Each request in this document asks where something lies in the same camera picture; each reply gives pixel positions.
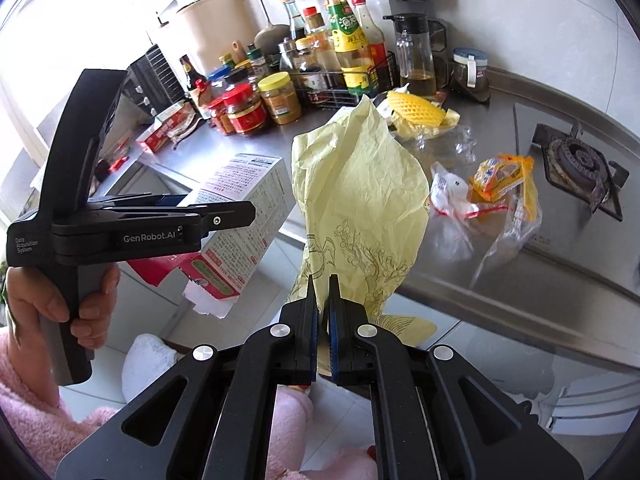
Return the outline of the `person's left hand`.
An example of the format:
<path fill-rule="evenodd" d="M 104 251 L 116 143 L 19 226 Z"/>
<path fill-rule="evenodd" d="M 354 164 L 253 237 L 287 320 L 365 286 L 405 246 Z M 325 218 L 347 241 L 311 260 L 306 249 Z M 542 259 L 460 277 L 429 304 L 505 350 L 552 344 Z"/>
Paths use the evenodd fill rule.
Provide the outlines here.
<path fill-rule="evenodd" d="M 78 314 L 70 322 L 70 333 L 86 349 L 102 348 L 107 340 L 111 317 L 117 300 L 120 270 L 111 264 L 105 271 L 97 292 L 81 301 Z M 42 338 L 40 320 L 55 323 L 70 320 L 70 309 L 58 288 L 33 268 L 9 268 L 6 274 L 9 312 L 19 344 L 28 338 Z"/>

